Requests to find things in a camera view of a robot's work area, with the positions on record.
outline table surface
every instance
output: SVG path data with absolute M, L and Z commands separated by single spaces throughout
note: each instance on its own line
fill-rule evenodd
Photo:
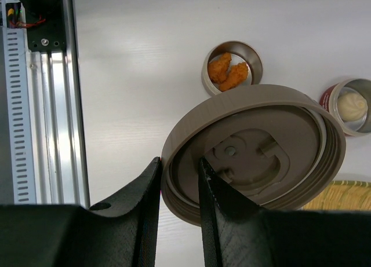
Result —
M 371 79 L 370 0 L 75 0 L 89 188 L 98 202 L 161 154 L 173 126 L 209 98 L 201 67 L 221 42 L 244 41 L 261 83 L 319 100 Z M 371 182 L 371 136 L 347 139 L 337 178 Z M 203 266 L 201 230 L 161 201 L 157 266 Z

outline plastic lid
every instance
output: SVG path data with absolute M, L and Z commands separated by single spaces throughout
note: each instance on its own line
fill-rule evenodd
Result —
M 297 209 L 332 180 L 344 154 L 341 127 L 306 95 L 274 85 L 230 90 L 174 127 L 162 151 L 162 194 L 177 216 L 199 224 L 197 166 L 205 156 L 254 202 Z

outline yellow woven basket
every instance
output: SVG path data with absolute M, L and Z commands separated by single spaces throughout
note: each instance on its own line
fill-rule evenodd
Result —
M 371 210 L 371 183 L 332 181 L 303 210 Z

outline screw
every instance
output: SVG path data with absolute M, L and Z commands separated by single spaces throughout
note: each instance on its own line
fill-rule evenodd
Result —
M 236 153 L 236 149 L 234 147 L 227 147 L 224 152 L 229 156 L 233 156 Z
M 49 40 L 47 40 L 47 39 L 45 39 L 45 38 L 41 39 L 41 45 L 42 45 L 42 46 L 47 46 L 47 45 L 49 45 Z

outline chicken nugget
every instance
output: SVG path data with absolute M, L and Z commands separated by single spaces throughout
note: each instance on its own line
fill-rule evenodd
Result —
M 219 90 L 224 92 L 233 89 L 248 77 L 249 69 L 246 63 L 239 63 L 231 67 L 231 71 L 224 83 L 219 85 Z
M 218 85 L 227 79 L 227 71 L 230 67 L 232 57 L 229 53 L 224 53 L 218 60 L 212 61 L 208 65 L 210 80 Z

